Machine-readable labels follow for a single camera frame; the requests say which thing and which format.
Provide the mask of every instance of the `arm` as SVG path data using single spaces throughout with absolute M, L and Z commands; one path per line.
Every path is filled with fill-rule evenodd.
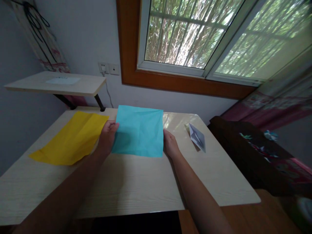
M 167 130 L 164 149 L 172 159 L 187 207 L 200 233 L 233 233 L 219 205 L 181 154 L 175 137 Z
M 87 196 L 103 162 L 111 152 L 119 124 L 108 120 L 94 153 L 44 199 L 16 228 L 16 233 L 60 233 Z

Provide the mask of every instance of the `forearm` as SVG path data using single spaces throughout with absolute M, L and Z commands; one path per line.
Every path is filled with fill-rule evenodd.
M 95 152 L 84 159 L 46 199 L 18 226 L 14 233 L 60 233 L 87 196 L 107 155 Z
M 187 207 L 200 233 L 232 233 L 219 205 L 181 155 L 173 158 Z

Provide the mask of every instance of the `window frame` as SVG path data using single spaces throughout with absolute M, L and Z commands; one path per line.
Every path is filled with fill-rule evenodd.
M 140 70 L 137 67 L 141 0 L 116 0 L 122 83 L 161 90 L 243 99 L 256 87 L 199 79 L 194 75 Z
M 203 69 L 179 66 L 174 64 L 159 63 L 144 60 L 147 44 L 147 34 L 149 30 L 150 3 L 151 0 L 141 1 L 141 19 L 140 19 L 140 43 L 137 61 L 137 69 L 145 71 L 165 72 L 169 74 L 180 73 L 182 75 L 196 76 L 200 79 L 222 81 L 231 84 L 242 84 L 258 87 L 265 80 L 234 76 L 222 73 L 215 73 L 218 66 L 222 63 L 231 48 L 235 45 L 241 34 L 248 27 L 249 23 L 256 16 L 258 11 L 264 5 L 266 0 L 248 0 L 244 1 L 238 9 L 232 23 L 228 26 L 225 34 L 220 38 L 215 51 L 211 55 L 209 61 Z

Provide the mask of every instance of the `power cord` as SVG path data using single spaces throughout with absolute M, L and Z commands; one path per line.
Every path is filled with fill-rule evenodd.
M 109 98 L 110 98 L 111 107 L 114 108 L 114 105 L 113 105 L 113 103 L 111 102 L 110 92 L 108 91 L 107 80 L 106 80 L 106 82 L 105 82 L 105 85 L 106 85 L 107 94 L 108 94 L 108 96 L 109 96 Z
M 43 16 L 39 13 L 39 11 L 37 10 L 37 8 L 33 5 L 31 5 L 29 2 L 23 1 L 23 2 L 17 2 L 15 0 L 11 0 L 13 3 L 18 4 L 23 6 L 23 10 L 25 13 L 25 16 L 28 20 L 28 23 L 30 24 L 32 30 L 31 33 L 33 35 L 33 38 L 35 39 L 35 41 L 37 42 L 40 50 L 42 51 L 43 55 L 45 56 L 46 60 L 49 62 L 52 71 L 54 71 L 55 69 L 52 66 L 52 63 L 50 62 L 49 58 L 47 57 L 46 53 L 44 52 L 43 48 L 41 47 L 40 43 L 38 42 L 41 41 L 42 43 L 45 44 L 45 46 L 47 47 L 48 51 L 50 52 L 51 57 L 54 59 L 54 61 L 57 63 L 56 59 L 53 56 L 53 53 L 51 52 L 46 40 L 44 39 L 43 35 L 41 34 L 41 30 L 42 30 L 42 26 L 40 24 L 40 21 L 47 27 L 50 27 L 49 22 L 43 18 Z M 38 14 L 38 17 L 36 15 L 34 15 L 31 10 L 35 11 Z
M 105 82 L 105 84 L 106 84 L 106 91 L 107 91 L 107 94 L 108 94 L 108 96 L 109 96 L 109 98 L 110 98 L 111 107 L 114 108 L 113 103 L 111 102 L 110 93 L 109 93 L 109 91 L 108 91 L 107 81 Z

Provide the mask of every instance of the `wooden table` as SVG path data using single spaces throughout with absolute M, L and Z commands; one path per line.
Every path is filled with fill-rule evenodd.
M 47 83 L 55 78 L 77 78 L 78 81 L 74 84 L 58 84 L 57 82 L 54 84 Z M 100 110 L 104 111 L 105 108 L 100 97 L 98 96 L 98 92 L 105 82 L 106 78 L 100 76 L 44 71 L 10 84 L 6 84 L 4 87 L 9 91 L 53 94 L 69 106 L 71 110 L 76 109 L 77 106 L 72 104 L 66 97 L 64 97 L 64 95 L 92 96 L 96 99 Z
M 117 109 L 78 107 L 65 111 L 0 178 L 0 225 L 19 224 L 71 172 L 73 166 L 36 162 L 28 155 L 46 145 L 76 111 L 108 115 Z M 197 151 L 185 124 L 205 135 L 206 153 Z M 220 206 L 259 203 L 260 198 L 198 115 L 163 114 L 164 128 L 177 139 L 195 173 Z M 170 162 L 162 158 L 112 154 L 104 162 L 77 218 L 184 210 Z

